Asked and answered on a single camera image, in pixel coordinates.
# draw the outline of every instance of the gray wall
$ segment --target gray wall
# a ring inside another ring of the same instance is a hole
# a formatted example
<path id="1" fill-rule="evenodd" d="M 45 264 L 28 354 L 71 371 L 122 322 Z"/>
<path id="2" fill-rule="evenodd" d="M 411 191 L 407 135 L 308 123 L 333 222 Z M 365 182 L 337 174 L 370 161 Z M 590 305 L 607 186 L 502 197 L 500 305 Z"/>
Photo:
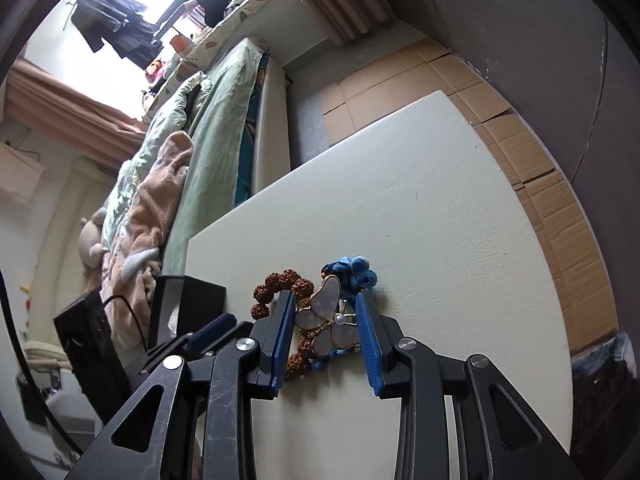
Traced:
<path id="1" fill-rule="evenodd" d="M 640 66 L 591 0 L 389 0 L 478 69 L 544 142 L 591 221 L 640 348 Z"/>

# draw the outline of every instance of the metal screw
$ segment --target metal screw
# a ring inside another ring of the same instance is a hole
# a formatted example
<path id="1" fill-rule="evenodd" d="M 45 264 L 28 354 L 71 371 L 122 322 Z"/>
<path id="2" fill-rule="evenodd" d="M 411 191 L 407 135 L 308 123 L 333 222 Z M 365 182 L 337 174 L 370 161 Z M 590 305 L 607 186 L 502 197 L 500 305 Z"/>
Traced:
<path id="1" fill-rule="evenodd" d="M 175 370 L 182 364 L 182 358 L 179 355 L 170 355 L 169 357 L 165 357 L 164 361 L 162 361 L 162 365 L 167 370 Z"/>
<path id="2" fill-rule="evenodd" d="M 398 341 L 398 346 L 402 350 L 413 350 L 416 346 L 416 342 L 410 337 L 403 337 L 401 340 Z"/>
<path id="3" fill-rule="evenodd" d="M 254 346 L 255 346 L 255 340 L 251 339 L 250 337 L 243 337 L 242 339 L 239 339 L 238 342 L 236 343 L 236 348 L 238 350 L 242 350 L 243 352 L 246 352 L 247 350 L 251 350 Z"/>
<path id="4" fill-rule="evenodd" d="M 487 368 L 489 365 L 489 359 L 482 354 L 472 355 L 471 364 L 476 368 Z"/>

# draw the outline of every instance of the white board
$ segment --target white board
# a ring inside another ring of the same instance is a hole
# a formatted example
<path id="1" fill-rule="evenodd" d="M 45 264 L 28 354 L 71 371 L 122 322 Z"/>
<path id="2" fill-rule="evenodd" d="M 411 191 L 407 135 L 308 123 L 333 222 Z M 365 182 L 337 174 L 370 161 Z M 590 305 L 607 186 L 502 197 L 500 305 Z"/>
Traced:
<path id="1" fill-rule="evenodd" d="M 226 286 L 227 311 L 250 319 L 270 272 L 290 267 L 319 285 L 325 263 L 359 254 L 378 273 L 380 310 L 405 335 L 439 354 L 489 356 L 568 449 L 569 351 L 545 257 L 494 158 L 442 92 L 215 222 L 191 241 L 186 272 Z M 398 427 L 399 401 L 373 396 L 361 356 L 338 358 L 275 401 L 254 401 L 258 478 L 389 480 Z"/>

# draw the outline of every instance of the cardboard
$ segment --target cardboard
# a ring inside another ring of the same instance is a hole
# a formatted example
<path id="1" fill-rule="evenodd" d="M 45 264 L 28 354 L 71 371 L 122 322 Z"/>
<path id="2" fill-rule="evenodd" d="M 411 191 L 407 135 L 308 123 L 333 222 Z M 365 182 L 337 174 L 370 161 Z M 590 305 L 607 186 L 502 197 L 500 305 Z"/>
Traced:
<path id="1" fill-rule="evenodd" d="M 512 186 L 517 186 L 518 184 L 520 184 L 522 181 L 518 177 L 516 170 L 513 169 L 513 166 L 509 162 L 509 159 L 504 154 L 498 143 L 495 142 L 495 139 L 491 136 L 484 125 L 478 124 L 474 127 L 474 130 L 482 139 L 482 142 L 484 142 L 485 145 L 489 148 L 489 151 L 494 156 L 495 161 L 498 163 L 498 166 L 500 166 L 500 169 L 509 181 L 509 184 L 511 184 Z"/>
<path id="2" fill-rule="evenodd" d="M 342 94 L 342 88 L 340 88 L 340 85 L 337 85 L 336 83 L 332 83 L 331 85 L 323 88 L 319 92 L 318 97 L 320 98 L 320 108 L 323 115 L 329 113 L 338 106 L 343 105 L 345 102 L 344 95 Z"/>
<path id="3" fill-rule="evenodd" d="M 554 171 L 524 187 L 562 275 L 568 303 L 563 309 L 567 339 L 575 354 L 618 329 L 607 272 L 591 229 L 562 175 Z"/>
<path id="4" fill-rule="evenodd" d="M 449 100 L 456 106 L 466 121 L 471 124 L 471 126 L 476 126 L 477 124 L 481 124 L 478 116 L 471 111 L 471 108 L 462 100 L 458 94 L 449 95 Z"/>
<path id="5" fill-rule="evenodd" d="M 517 115 L 503 115 L 483 124 L 500 146 L 521 182 L 554 169 L 545 150 Z"/>
<path id="6" fill-rule="evenodd" d="M 423 63 L 347 99 L 347 106 L 357 131 L 436 90 L 447 89 L 444 79 Z"/>
<path id="7" fill-rule="evenodd" d="M 403 48 L 348 75 L 340 83 L 340 87 L 344 92 L 344 97 L 350 99 L 360 92 L 364 92 L 421 63 L 424 63 L 424 61 L 413 50 Z"/>
<path id="8" fill-rule="evenodd" d="M 485 81 L 461 90 L 458 95 L 483 123 L 511 108 L 505 98 Z"/>
<path id="9" fill-rule="evenodd" d="M 324 116 L 326 140 L 329 146 L 340 142 L 356 132 L 346 104 L 338 106 Z"/>
<path id="10" fill-rule="evenodd" d="M 439 58 L 440 56 L 444 56 L 448 54 L 449 51 L 439 44 L 437 41 L 432 40 L 431 38 L 423 38 L 416 43 L 409 45 L 409 48 L 413 50 L 422 61 L 428 63 L 433 61 L 434 59 Z"/>
<path id="11" fill-rule="evenodd" d="M 447 95 L 455 94 L 482 81 L 477 73 L 451 54 L 431 61 L 429 66 L 451 87 L 451 90 L 446 92 Z"/>
<path id="12" fill-rule="evenodd" d="M 571 354 L 609 336 L 618 328 L 609 279 L 569 183 L 510 104 L 446 48 L 425 38 L 323 89 L 327 141 L 436 90 L 473 126 L 520 200 L 556 286 Z"/>

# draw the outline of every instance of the stuffed toy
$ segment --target stuffed toy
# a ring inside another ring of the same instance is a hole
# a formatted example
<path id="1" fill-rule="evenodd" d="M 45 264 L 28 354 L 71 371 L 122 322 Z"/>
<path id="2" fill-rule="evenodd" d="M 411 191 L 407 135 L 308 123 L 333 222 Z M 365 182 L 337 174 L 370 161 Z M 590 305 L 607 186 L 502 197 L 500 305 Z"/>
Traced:
<path id="1" fill-rule="evenodd" d="M 102 236 L 102 224 L 107 215 L 107 210 L 103 207 L 98 209 L 90 220 L 82 218 L 80 223 L 82 231 L 78 238 L 78 252 L 80 259 L 89 269 L 96 269 L 102 263 L 102 255 L 104 250 L 100 243 Z"/>

